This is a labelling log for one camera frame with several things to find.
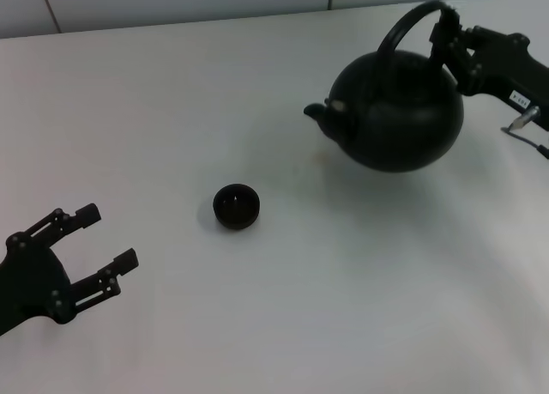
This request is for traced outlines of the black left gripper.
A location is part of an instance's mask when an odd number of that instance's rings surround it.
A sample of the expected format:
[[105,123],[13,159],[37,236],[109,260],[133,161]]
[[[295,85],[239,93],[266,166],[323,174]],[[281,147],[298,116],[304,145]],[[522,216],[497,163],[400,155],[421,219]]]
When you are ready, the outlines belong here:
[[121,293],[118,277],[139,266],[133,248],[72,285],[50,249],[65,236],[100,220],[94,203],[73,215],[57,208],[26,231],[7,239],[7,254],[0,262],[0,336],[35,317],[67,324],[77,313]]

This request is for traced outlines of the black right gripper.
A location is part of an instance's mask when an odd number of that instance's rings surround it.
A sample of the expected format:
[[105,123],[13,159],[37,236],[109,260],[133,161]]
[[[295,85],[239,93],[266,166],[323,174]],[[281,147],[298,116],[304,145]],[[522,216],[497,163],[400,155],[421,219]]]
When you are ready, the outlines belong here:
[[540,115],[534,122],[549,130],[549,68],[529,54],[528,37],[440,21],[430,42],[448,46],[444,61],[460,94],[489,94],[520,113],[537,106]]

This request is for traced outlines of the black round teapot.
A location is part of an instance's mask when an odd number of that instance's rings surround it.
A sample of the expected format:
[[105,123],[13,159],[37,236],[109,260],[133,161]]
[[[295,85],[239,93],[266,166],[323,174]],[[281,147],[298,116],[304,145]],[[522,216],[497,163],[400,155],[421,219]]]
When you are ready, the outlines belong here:
[[458,14],[446,3],[418,5],[375,52],[355,59],[337,76],[323,103],[304,109],[326,137],[365,167],[386,173],[426,167],[448,152],[462,129],[462,97],[439,52],[426,57],[397,48],[433,12],[451,32],[459,28]]

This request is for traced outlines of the dark brown teacup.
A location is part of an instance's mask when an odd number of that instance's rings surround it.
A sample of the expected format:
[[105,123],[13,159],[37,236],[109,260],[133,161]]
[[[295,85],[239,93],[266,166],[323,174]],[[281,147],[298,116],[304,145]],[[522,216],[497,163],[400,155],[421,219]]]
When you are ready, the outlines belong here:
[[243,230],[259,216],[260,198],[248,185],[231,184],[214,196],[213,210],[219,224],[230,230]]

